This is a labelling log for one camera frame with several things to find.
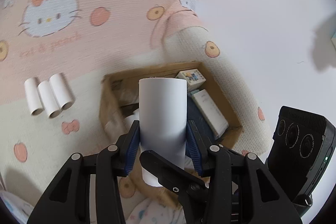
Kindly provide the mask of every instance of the white paper cylinder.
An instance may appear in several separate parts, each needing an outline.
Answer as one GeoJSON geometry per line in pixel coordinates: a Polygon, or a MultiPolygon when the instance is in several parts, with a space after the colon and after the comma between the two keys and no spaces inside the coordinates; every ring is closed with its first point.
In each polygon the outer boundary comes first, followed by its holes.
{"type": "Polygon", "coordinates": [[[59,110],[58,104],[54,97],[53,91],[51,90],[49,82],[43,81],[42,83],[40,83],[38,85],[38,90],[48,117],[54,118],[58,116],[61,111],[59,110]]]}
{"type": "Polygon", "coordinates": [[[30,114],[33,116],[40,114],[43,111],[43,106],[37,91],[36,78],[27,79],[24,86],[30,114]]]}
{"type": "Polygon", "coordinates": [[[74,101],[62,75],[60,73],[54,74],[50,77],[49,82],[59,107],[62,110],[71,107],[74,101]]]}
{"type": "MultiPolygon", "coordinates": [[[[187,82],[175,78],[145,78],[139,81],[141,152],[154,150],[184,169],[187,82]]],[[[143,180],[161,186],[142,168],[143,180]]]]}

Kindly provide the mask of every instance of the cardboard box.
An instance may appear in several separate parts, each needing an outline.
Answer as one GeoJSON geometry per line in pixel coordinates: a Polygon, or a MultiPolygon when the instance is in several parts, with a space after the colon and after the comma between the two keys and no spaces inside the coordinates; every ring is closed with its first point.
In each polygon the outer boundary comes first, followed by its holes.
{"type": "Polygon", "coordinates": [[[203,63],[197,61],[149,66],[105,75],[102,82],[99,119],[111,140],[115,142],[120,135],[127,133],[124,117],[132,109],[138,107],[132,105],[139,102],[140,79],[148,77],[175,78],[180,71],[191,69],[198,69],[205,77],[206,82],[199,89],[207,90],[229,123],[228,129],[216,142],[233,148],[243,131],[241,123],[210,71],[203,63]]]}
{"type": "MultiPolygon", "coordinates": [[[[180,71],[191,69],[198,69],[206,78],[206,82],[199,89],[207,90],[229,123],[228,129],[216,142],[232,148],[243,131],[241,123],[209,70],[202,63],[196,61],[150,66],[105,75],[102,82],[99,119],[111,140],[116,142],[120,135],[127,133],[124,118],[139,107],[140,79],[148,77],[175,78],[180,71]]],[[[164,187],[149,186],[143,181],[139,155],[138,151],[133,170],[129,174],[129,178],[136,188],[143,195],[156,200],[163,206],[179,208],[180,205],[175,193],[164,187]]],[[[194,170],[186,169],[186,171],[197,176],[194,170]]],[[[204,182],[209,182],[209,178],[201,179],[204,182]]]]}

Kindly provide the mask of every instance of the camera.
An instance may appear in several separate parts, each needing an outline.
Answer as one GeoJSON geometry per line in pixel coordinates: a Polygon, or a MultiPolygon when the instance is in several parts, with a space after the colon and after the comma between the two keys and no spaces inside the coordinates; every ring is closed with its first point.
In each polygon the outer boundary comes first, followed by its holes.
{"type": "Polygon", "coordinates": [[[286,195],[307,210],[336,145],[335,127],[323,116],[283,106],[267,159],[286,195]]]}

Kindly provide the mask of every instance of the metal screw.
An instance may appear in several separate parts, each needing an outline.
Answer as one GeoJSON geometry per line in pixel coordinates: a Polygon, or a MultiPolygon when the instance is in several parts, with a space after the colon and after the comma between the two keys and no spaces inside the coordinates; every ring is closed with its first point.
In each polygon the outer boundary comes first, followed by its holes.
{"type": "Polygon", "coordinates": [[[108,150],[108,151],[111,151],[111,152],[116,151],[117,149],[118,149],[118,146],[116,146],[116,145],[114,145],[114,144],[110,145],[110,146],[107,148],[107,150],[108,150]]]}
{"type": "Polygon", "coordinates": [[[307,206],[311,207],[311,203],[308,203],[308,201],[305,199],[305,202],[307,204],[307,206]]]}
{"type": "Polygon", "coordinates": [[[71,158],[72,158],[73,160],[78,160],[80,157],[81,157],[81,155],[78,154],[78,153],[75,153],[75,154],[73,154],[73,155],[71,156],[71,158]]]}
{"type": "Polygon", "coordinates": [[[199,186],[198,184],[196,184],[196,183],[191,184],[190,187],[191,187],[194,191],[197,191],[197,190],[200,189],[200,186],[199,186]]]}
{"type": "Polygon", "coordinates": [[[255,160],[257,158],[257,155],[255,153],[248,153],[247,154],[247,157],[250,159],[250,160],[255,160]]]}
{"type": "Polygon", "coordinates": [[[213,152],[218,152],[219,151],[219,147],[217,145],[211,145],[210,146],[210,150],[213,152]]]}

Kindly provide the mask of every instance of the white box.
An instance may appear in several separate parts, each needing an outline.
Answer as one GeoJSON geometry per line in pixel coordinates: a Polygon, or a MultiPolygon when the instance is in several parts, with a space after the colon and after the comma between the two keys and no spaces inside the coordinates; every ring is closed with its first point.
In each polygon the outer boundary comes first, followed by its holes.
{"type": "Polygon", "coordinates": [[[229,123],[206,90],[193,94],[192,98],[211,127],[215,139],[218,139],[228,128],[229,123]]]}
{"type": "Polygon", "coordinates": [[[193,91],[200,87],[206,79],[197,69],[180,71],[176,78],[187,81],[187,92],[193,91]]]}

